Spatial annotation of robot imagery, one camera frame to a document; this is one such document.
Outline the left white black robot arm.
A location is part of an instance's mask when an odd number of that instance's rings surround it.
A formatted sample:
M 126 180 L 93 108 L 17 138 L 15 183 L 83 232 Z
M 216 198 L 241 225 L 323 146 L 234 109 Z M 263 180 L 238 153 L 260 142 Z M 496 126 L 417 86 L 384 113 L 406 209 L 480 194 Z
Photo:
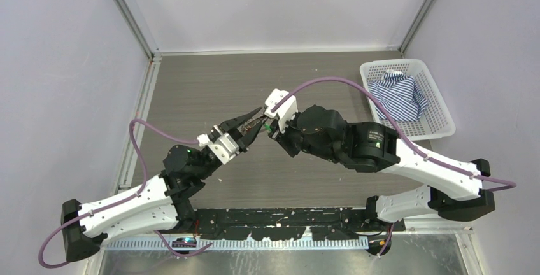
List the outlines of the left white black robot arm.
M 248 151 L 270 109 L 255 110 L 214 126 L 195 141 L 176 140 L 163 160 L 161 173 L 136 188 L 94 202 L 76 199 L 62 205 L 61 232 L 68 262 L 95 255 L 112 241 L 155 230 L 190 232 L 195 211 L 189 199 L 217 169 Z

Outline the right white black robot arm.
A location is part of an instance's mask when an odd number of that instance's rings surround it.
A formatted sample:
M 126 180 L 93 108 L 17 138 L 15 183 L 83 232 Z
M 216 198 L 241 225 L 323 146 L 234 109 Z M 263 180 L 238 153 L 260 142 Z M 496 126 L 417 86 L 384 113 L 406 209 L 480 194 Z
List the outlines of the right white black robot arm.
M 367 198 L 363 219 L 371 230 L 427 214 L 471 222 L 495 210 L 493 192 L 477 179 L 488 171 L 486 160 L 452 160 L 453 167 L 472 170 L 473 177 L 466 176 L 422 157 L 429 151 L 413 151 L 395 130 L 376 122 L 348 123 L 337 111 L 314 105 L 285 123 L 272 122 L 269 137 L 291 157 L 304 152 L 358 173 L 395 174 L 421 184 L 401 194 Z

